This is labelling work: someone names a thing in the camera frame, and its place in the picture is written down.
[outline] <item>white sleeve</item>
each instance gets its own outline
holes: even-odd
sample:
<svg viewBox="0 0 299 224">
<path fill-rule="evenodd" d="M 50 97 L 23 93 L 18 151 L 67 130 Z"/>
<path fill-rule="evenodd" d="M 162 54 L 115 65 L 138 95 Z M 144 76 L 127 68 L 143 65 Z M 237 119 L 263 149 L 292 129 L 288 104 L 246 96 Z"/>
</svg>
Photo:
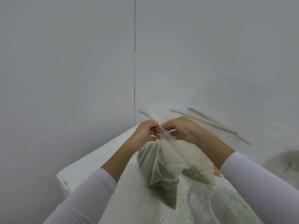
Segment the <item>white sleeve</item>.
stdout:
<svg viewBox="0 0 299 224">
<path fill-rule="evenodd" d="M 98 224 L 116 186 L 109 173 L 97 169 L 57 206 L 44 224 Z"/>
<path fill-rule="evenodd" d="M 234 152 L 220 171 L 264 223 L 299 222 L 299 191 L 245 155 Z"/>
</svg>

